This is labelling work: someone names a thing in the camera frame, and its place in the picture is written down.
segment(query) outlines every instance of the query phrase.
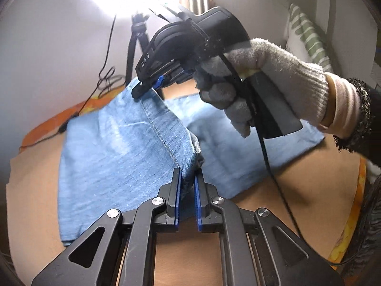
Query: black sleeve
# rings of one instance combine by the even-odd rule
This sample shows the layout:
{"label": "black sleeve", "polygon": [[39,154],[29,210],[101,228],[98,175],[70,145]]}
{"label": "black sleeve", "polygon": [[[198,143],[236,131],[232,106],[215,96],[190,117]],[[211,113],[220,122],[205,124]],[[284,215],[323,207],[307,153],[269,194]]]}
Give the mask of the black sleeve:
{"label": "black sleeve", "polygon": [[360,153],[381,167],[381,94],[356,78],[348,81],[359,94],[361,115],[355,131],[348,139],[334,136],[336,145],[339,149]]}

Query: white knit glove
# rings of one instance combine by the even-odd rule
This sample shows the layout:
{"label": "white knit glove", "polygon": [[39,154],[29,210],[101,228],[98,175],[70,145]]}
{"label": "white knit glove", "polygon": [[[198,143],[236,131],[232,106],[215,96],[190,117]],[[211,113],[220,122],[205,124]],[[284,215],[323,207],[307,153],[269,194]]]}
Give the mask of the white knit glove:
{"label": "white knit glove", "polygon": [[[239,74],[261,69],[283,93],[296,116],[318,125],[328,102],[328,83],[323,69],[302,62],[289,52],[262,39],[240,44],[225,54]],[[201,64],[194,75],[200,97],[218,109],[224,109],[234,128],[243,136],[250,134],[250,111],[246,101],[236,97],[234,87],[221,77],[231,75],[219,57]]]}

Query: pink sleeve cuff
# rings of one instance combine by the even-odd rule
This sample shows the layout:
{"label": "pink sleeve cuff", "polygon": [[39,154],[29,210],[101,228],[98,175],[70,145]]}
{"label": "pink sleeve cuff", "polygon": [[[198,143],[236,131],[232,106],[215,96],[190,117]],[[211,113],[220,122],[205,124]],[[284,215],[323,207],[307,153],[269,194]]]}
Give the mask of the pink sleeve cuff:
{"label": "pink sleeve cuff", "polygon": [[360,117],[360,98],[355,86],[338,75],[326,72],[336,89],[336,111],[330,126],[318,126],[324,133],[334,134],[341,139],[346,139],[353,133]]}

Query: folded denim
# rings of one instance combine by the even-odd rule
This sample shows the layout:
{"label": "folded denim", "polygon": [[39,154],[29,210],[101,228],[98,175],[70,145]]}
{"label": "folded denim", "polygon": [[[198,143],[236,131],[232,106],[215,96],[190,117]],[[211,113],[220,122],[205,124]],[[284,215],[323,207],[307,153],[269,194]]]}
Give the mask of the folded denim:
{"label": "folded denim", "polygon": [[[255,132],[243,139],[223,111],[198,95],[163,102],[151,90],[133,100],[131,89],[136,83],[133,80],[104,108],[68,125],[58,187],[64,245],[107,210],[135,209],[156,196],[159,187],[170,182],[175,167],[182,169],[183,195],[190,190],[203,158],[206,182],[226,198],[267,176]],[[304,128],[296,133],[266,140],[274,170],[323,139],[316,128],[302,123]],[[182,219],[191,216],[192,201],[185,199],[181,204]]]}

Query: green striped fabric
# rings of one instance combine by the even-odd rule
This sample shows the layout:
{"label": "green striped fabric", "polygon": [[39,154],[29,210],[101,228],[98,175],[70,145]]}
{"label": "green striped fabric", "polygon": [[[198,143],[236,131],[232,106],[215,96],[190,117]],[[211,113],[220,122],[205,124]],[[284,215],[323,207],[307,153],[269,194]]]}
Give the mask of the green striped fabric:
{"label": "green striped fabric", "polygon": [[289,12],[290,30],[299,36],[299,39],[304,43],[312,62],[320,65],[325,72],[333,72],[331,61],[324,49],[321,38],[315,32],[314,24],[295,4],[291,4]]}

